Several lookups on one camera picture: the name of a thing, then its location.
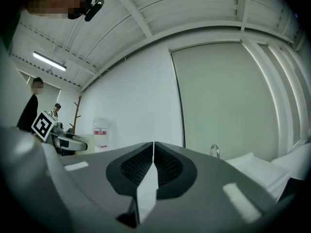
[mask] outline white wall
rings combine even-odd
[[[91,134],[95,117],[113,121],[109,149],[140,142],[182,145],[173,67],[168,49],[136,53],[82,94],[77,134]]]

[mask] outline ceiling light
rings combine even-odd
[[[43,56],[40,53],[34,52],[34,57],[39,59],[39,60],[42,60],[43,62],[45,62],[45,63],[47,63],[47,64],[49,64],[49,65],[51,65],[53,67],[56,67],[56,68],[60,69],[62,71],[66,71],[66,69],[67,69],[67,67],[65,67],[64,65],[59,64],[59,63],[57,63],[57,62],[55,62],[55,61],[53,61],[53,60]]]

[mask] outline black mesh vent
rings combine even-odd
[[[152,156],[153,147],[151,146],[129,160],[123,162],[121,165],[121,172],[131,182],[138,186],[152,164]]]
[[[177,158],[157,146],[155,146],[155,166],[159,187],[176,179],[183,170],[183,165]]]

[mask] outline person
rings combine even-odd
[[[59,103],[56,103],[55,106],[54,106],[54,109],[53,109],[52,111],[49,112],[49,115],[50,115],[51,117],[53,117],[53,118],[55,119],[55,121],[58,120],[58,114],[57,114],[57,112],[59,112],[60,108],[61,108],[60,104],[59,104]]]
[[[33,83],[31,85],[33,95],[29,99],[17,123],[17,127],[20,130],[24,130],[30,133],[32,132],[31,126],[35,118],[37,117],[37,109],[38,109],[37,95],[43,92],[43,87],[44,87],[43,80],[40,77],[34,78]]]
[[[2,0],[1,7],[7,7],[3,11],[4,22],[0,24],[0,36],[8,51],[11,48],[13,35],[20,19],[20,13],[27,11],[32,15],[40,17],[63,18],[66,15],[69,19],[77,19],[85,15],[91,6],[92,0],[14,0],[9,7],[6,1]]]

